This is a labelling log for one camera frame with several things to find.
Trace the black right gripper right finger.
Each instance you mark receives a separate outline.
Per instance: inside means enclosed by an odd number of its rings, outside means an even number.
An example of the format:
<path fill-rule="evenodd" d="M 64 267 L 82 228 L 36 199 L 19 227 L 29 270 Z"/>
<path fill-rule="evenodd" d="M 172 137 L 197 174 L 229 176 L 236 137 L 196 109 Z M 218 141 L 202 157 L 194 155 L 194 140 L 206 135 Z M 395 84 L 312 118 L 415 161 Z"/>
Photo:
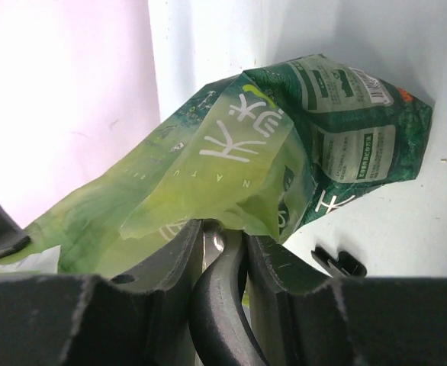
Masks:
<path fill-rule="evenodd" d="M 447 365 L 447 278 L 331 278 L 249 238 L 254 336 L 272 365 Z"/>

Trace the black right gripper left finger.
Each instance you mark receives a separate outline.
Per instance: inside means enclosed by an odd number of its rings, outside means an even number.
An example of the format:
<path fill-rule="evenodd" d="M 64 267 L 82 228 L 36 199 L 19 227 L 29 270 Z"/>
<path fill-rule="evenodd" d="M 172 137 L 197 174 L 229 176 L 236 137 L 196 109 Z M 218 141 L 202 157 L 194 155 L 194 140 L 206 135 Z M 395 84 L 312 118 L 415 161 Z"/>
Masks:
<path fill-rule="evenodd" d="M 0 274 L 0 365 L 192 365 L 203 223 L 112 279 Z"/>

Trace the black bag clip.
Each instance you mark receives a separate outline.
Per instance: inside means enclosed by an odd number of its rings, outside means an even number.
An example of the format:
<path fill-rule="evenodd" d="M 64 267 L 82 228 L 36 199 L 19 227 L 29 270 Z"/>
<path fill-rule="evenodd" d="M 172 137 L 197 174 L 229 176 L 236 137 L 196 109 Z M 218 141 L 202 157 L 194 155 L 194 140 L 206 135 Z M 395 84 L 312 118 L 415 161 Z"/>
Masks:
<path fill-rule="evenodd" d="M 341 250 L 332 257 L 323 247 L 316 246 L 311 251 L 312 258 L 333 278 L 364 278 L 367 268 L 349 252 Z"/>

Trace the metal scoop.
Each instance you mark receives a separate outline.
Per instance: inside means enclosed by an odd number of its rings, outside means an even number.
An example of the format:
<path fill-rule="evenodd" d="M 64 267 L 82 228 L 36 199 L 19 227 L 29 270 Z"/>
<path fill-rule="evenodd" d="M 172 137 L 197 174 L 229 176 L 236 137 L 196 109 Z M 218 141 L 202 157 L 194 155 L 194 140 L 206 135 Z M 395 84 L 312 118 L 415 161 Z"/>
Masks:
<path fill-rule="evenodd" d="M 246 236 L 204 224 L 204 248 L 217 253 L 191 293 L 188 325 L 203 365 L 267 365 L 242 305 L 249 255 Z"/>

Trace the green litter bag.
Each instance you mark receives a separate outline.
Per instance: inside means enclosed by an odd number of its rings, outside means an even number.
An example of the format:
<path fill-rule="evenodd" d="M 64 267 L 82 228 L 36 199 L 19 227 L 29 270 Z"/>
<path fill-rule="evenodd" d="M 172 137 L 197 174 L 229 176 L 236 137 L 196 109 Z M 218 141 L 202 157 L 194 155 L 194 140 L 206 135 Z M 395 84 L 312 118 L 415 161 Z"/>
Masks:
<path fill-rule="evenodd" d="M 376 188 L 415 179 L 433 110 L 315 54 L 204 86 L 102 176 L 27 229 L 58 272 L 112 277 L 192 219 L 285 242 Z"/>

